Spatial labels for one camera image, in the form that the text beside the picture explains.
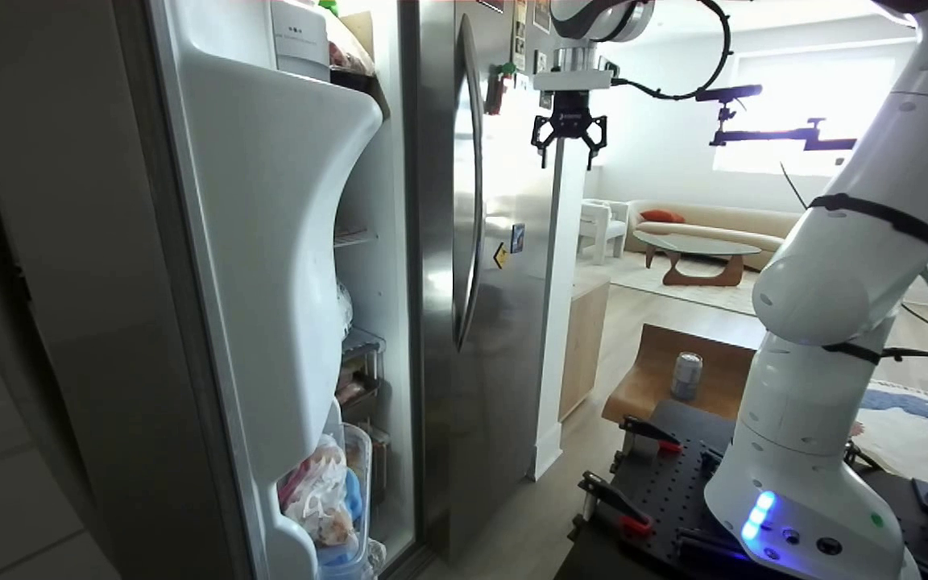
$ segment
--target blue light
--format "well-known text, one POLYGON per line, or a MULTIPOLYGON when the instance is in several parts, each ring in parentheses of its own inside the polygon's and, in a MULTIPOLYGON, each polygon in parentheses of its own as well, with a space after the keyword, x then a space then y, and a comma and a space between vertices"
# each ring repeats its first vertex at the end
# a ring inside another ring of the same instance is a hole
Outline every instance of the blue light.
POLYGON ((752 538, 757 538, 757 526, 747 521, 747 526, 742 529, 742 533, 744 533, 744 541, 752 541, 752 538))
POLYGON ((759 494, 757 495, 757 508, 773 508, 775 505, 775 494, 759 494))

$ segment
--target wooden board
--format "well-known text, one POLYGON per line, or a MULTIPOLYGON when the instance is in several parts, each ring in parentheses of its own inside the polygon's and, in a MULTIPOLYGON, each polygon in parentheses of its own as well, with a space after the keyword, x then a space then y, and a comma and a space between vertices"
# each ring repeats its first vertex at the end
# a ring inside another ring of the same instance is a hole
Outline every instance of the wooden board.
POLYGON ((592 389, 604 292, 607 287, 597 283, 584 296, 569 298, 567 356, 562 356, 562 387, 559 387, 556 419, 567 419, 574 409, 579 409, 586 394, 592 389))
POLYGON ((750 371, 752 349, 687 335, 663 324, 645 324, 634 366, 602 407, 602 419, 650 419, 657 402, 669 396, 669 372, 682 352, 702 356, 694 409, 735 419, 750 371))

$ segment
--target ceiling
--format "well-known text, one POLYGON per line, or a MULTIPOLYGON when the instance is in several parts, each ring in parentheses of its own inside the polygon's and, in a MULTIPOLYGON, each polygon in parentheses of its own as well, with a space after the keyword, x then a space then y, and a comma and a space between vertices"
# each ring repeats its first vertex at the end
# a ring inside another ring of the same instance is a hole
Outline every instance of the ceiling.
MULTIPOLYGON (((718 0, 732 28, 779 28, 871 15, 871 0, 718 0)), ((645 42, 715 32, 715 15, 699 0, 657 0, 645 42)))

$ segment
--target open refrigerator door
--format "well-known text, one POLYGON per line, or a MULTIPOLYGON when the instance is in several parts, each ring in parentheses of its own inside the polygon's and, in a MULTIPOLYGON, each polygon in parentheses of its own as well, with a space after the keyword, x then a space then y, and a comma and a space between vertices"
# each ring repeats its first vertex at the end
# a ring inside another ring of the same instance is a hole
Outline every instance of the open refrigerator door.
POLYGON ((153 8, 253 568, 365 577, 371 441, 340 426, 332 400, 345 331, 332 229, 380 110, 368 92, 279 69, 266 0, 153 8), (338 505, 338 521, 295 501, 309 477, 329 484, 329 500, 309 501, 338 505))

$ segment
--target refrigerator door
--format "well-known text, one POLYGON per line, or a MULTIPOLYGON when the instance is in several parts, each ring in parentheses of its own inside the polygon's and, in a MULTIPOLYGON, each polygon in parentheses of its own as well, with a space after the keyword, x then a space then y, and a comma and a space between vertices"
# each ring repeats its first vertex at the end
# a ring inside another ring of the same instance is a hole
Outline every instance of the refrigerator door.
POLYGON ((209 340, 257 573, 315 570, 278 501, 336 407, 336 209, 380 127, 368 92, 274 66, 266 0, 153 4, 209 340))
POLYGON ((318 573, 278 484, 336 400, 332 222, 378 125, 274 66, 266 0, 0 0, 12 310, 122 577, 318 573))
POLYGON ((412 283, 421 311, 414 320, 417 526, 432 552, 456 556, 531 472, 549 185, 527 194, 508 172, 513 158, 535 158, 527 133, 504 138, 516 147, 496 147, 496 158, 482 127, 455 133, 455 118, 467 118, 476 103, 460 65, 474 62, 481 82, 490 65, 504 65, 513 4, 417 4, 405 28, 410 235, 417 252, 412 283), (474 55, 456 59, 456 45, 474 45, 474 55), (474 179, 469 147, 481 147, 482 164, 482 226, 476 238, 456 238, 455 209, 467 206, 467 195, 460 202, 455 194, 476 191, 456 183, 474 179), (460 249, 474 242, 469 328, 456 340, 455 271, 460 273, 460 249))

